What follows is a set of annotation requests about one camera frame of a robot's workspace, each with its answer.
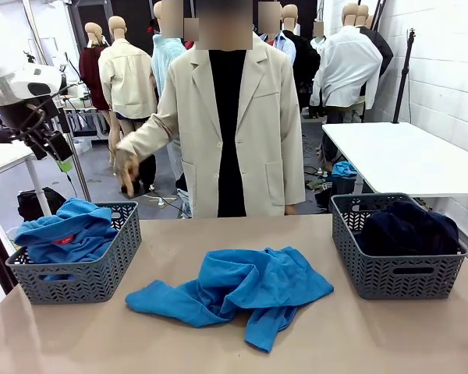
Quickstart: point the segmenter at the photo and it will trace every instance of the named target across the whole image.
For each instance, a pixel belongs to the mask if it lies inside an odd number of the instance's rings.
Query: blazer pocket
[[[265,164],[267,174],[268,193],[274,206],[284,205],[284,175],[282,173],[282,160]]]
[[[196,167],[188,162],[182,160],[182,167],[184,169],[184,175],[186,176],[187,191],[191,201],[191,206],[195,205],[196,202]]]
[[[255,93],[253,94],[253,99],[256,99],[258,97],[266,97],[266,96],[271,96],[271,95],[276,95],[276,94],[279,94],[279,92],[281,92],[281,90],[277,89],[277,88],[260,88],[258,90],[255,91]]]

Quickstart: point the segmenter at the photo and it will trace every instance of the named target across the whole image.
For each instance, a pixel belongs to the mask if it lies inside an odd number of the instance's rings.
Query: light blue shirt
[[[175,57],[180,56],[186,51],[180,39],[163,37],[160,34],[153,36],[153,57],[151,66],[153,69],[154,78],[156,79],[156,87],[158,88],[158,96],[161,97],[165,89],[166,74],[170,63]]]
[[[267,36],[267,34],[263,34],[260,36],[260,38],[261,40],[266,41]],[[293,65],[296,57],[296,47],[295,44],[290,39],[288,39],[285,34],[282,33],[282,31],[275,36],[274,47],[286,53],[291,60],[291,65]]]

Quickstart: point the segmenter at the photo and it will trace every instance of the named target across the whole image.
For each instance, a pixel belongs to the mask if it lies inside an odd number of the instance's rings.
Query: red label
[[[67,238],[56,240],[56,241],[54,242],[54,244],[61,244],[61,245],[62,245],[62,244],[68,244],[68,243],[70,243],[70,242],[73,241],[73,236],[74,236],[74,235],[70,235],[70,236],[68,236]]]

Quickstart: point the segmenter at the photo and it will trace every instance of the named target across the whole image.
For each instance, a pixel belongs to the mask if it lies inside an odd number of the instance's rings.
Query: beige jacket
[[[180,134],[193,216],[217,217],[222,137],[208,51],[170,65],[158,113],[118,148],[140,159]],[[300,110],[288,57],[253,34],[239,95],[236,150],[248,216],[284,214],[305,199]]]
[[[99,58],[104,98],[113,111],[131,119],[156,113],[151,57],[126,39],[116,39]]]

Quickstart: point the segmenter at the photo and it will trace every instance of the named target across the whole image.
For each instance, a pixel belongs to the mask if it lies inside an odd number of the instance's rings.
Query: hand
[[[286,205],[284,207],[284,215],[285,216],[296,216],[296,215],[298,215],[298,211],[296,210],[296,206]]]
[[[119,184],[126,187],[126,193],[133,197],[133,183],[139,174],[139,160],[137,156],[128,150],[116,150],[115,173],[118,175]]]

